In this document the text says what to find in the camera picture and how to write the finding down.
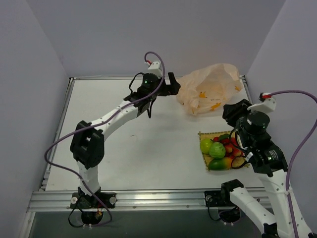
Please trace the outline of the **red fake fruit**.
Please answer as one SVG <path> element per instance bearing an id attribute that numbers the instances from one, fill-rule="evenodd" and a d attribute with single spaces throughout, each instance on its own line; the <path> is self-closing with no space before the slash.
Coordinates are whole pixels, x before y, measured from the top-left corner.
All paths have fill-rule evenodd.
<path id="1" fill-rule="evenodd" d="M 234 159 L 236 157 L 243 157 L 244 152 L 238 148 L 237 141 L 235 138 L 230 137 L 229 134 L 222 134 L 212 139 L 213 142 L 220 142 L 224 145 L 226 154 L 224 157 Z"/>

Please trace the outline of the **orange fake fruit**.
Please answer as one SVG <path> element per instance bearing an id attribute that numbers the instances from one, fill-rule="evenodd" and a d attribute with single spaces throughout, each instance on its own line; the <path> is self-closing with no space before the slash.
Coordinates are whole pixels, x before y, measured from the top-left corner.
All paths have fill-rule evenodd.
<path id="1" fill-rule="evenodd" d="M 213 159 L 208 164 L 209 171 L 222 171 L 231 168 L 232 159 L 224 157 L 222 159 Z"/>

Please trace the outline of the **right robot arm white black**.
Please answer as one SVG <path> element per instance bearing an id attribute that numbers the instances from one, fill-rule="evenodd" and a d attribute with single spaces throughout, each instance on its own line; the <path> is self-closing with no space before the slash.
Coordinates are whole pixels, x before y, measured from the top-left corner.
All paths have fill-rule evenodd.
<path id="1" fill-rule="evenodd" d="M 266 131 L 270 122 L 267 112 L 261 104 L 243 99 L 224 105 L 222 117 L 238 133 L 246 161 L 262 182 L 273 211 L 267 211 L 237 179 L 221 185 L 220 199 L 240 208 L 264 238 L 315 238 L 287 182 L 290 166 Z"/>

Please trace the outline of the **green ribbed fake fruit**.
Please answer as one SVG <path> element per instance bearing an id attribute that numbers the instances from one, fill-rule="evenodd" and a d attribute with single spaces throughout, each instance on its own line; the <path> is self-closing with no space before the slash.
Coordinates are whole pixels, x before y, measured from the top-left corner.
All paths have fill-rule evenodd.
<path id="1" fill-rule="evenodd" d="M 214 142 L 209 149 L 209 155 L 214 159 L 222 159 L 225 154 L 225 147 L 220 142 Z"/>

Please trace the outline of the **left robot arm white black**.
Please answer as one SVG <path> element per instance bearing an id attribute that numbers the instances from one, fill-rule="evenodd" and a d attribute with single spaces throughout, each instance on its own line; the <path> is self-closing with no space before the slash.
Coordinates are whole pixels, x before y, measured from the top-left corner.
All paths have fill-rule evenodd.
<path id="1" fill-rule="evenodd" d="M 121 104 L 108 114 L 92 122 L 81 121 L 70 145 L 70 151 L 79 168 L 80 185 L 78 191 L 82 202 L 89 208 L 99 204 L 101 187 L 98 182 L 98 164 L 105 155 L 106 139 L 130 120 L 147 112 L 152 116 L 152 106 L 158 96 L 174 96 L 178 94 L 180 84 L 174 73 L 168 73 L 170 84 L 153 73 L 143 74 L 142 84 L 136 92 L 123 99 Z"/>

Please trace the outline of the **green fake pear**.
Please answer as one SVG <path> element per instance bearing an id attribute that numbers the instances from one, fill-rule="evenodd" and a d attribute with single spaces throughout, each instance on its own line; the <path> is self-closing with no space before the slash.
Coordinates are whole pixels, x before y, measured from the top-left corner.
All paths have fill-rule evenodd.
<path id="1" fill-rule="evenodd" d="M 200 141 L 200 150 L 203 154 L 209 154 L 210 148 L 213 145 L 213 141 L 209 138 L 202 139 Z"/>

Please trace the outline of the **translucent plastic bag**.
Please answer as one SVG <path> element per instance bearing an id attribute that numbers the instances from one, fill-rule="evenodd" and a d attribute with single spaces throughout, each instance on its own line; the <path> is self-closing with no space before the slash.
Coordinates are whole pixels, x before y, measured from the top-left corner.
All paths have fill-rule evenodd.
<path id="1" fill-rule="evenodd" d="M 228 63 L 195 70 L 178 83 L 176 99 L 193 116 L 219 110 L 243 88 L 238 68 Z"/>

